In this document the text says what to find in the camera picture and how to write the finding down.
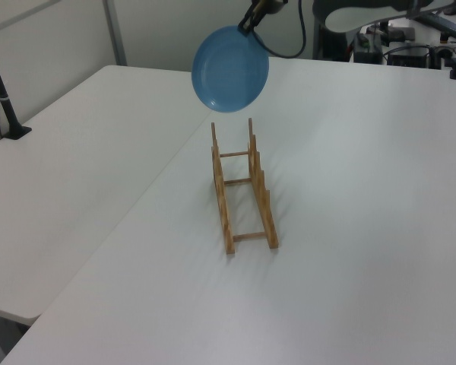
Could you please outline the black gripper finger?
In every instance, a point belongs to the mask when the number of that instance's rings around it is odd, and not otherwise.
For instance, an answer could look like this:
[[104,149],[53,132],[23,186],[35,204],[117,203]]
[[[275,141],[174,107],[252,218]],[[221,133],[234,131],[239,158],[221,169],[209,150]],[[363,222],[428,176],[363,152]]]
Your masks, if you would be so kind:
[[248,36],[260,22],[259,12],[260,12],[260,0],[252,1],[249,6],[249,9],[246,11],[242,20],[238,24],[238,31],[241,32],[244,36]]
[[260,0],[256,5],[256,14],[264,17],[267,14],[276,14],[288,3],[287,0]]

